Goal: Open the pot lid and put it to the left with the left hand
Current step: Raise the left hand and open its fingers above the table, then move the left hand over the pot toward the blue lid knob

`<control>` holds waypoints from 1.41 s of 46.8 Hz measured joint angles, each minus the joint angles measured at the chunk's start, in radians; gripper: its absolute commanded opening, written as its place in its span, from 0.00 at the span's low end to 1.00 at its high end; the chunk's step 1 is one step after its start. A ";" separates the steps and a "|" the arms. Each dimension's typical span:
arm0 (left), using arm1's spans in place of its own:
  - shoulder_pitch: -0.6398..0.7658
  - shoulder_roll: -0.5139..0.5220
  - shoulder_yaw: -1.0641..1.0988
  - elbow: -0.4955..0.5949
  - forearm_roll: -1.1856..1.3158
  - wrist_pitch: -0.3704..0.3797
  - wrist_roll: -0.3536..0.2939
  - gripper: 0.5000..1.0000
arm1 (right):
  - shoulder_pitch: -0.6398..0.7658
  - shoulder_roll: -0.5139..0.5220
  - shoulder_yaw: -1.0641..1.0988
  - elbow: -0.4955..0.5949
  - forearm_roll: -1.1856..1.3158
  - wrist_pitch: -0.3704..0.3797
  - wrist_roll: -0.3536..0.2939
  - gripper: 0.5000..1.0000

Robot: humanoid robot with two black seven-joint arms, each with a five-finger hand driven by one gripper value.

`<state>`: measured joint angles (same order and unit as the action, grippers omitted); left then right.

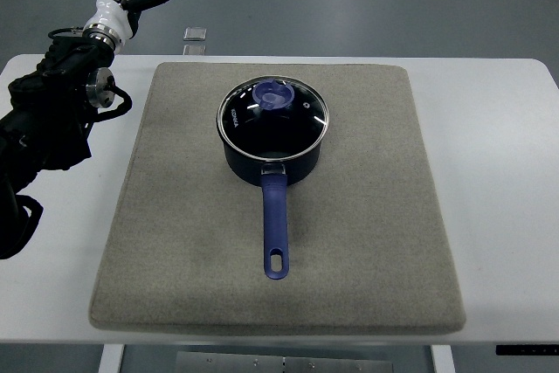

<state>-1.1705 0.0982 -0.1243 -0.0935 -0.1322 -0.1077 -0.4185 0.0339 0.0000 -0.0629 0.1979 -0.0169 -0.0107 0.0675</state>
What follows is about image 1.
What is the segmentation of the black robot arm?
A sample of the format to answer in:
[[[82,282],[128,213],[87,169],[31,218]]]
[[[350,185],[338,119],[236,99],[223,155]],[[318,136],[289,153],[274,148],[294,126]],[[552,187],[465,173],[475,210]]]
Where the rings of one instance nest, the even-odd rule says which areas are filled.
[[[63,28],[36,70],[8,86],[12,109],[1,120],[1,257],[21,252],[38,227],[42,205],[22,194],[42,170],[68,170],[90,157],[96,122],[132,107],[109,67],[115,31],[102,24]]]

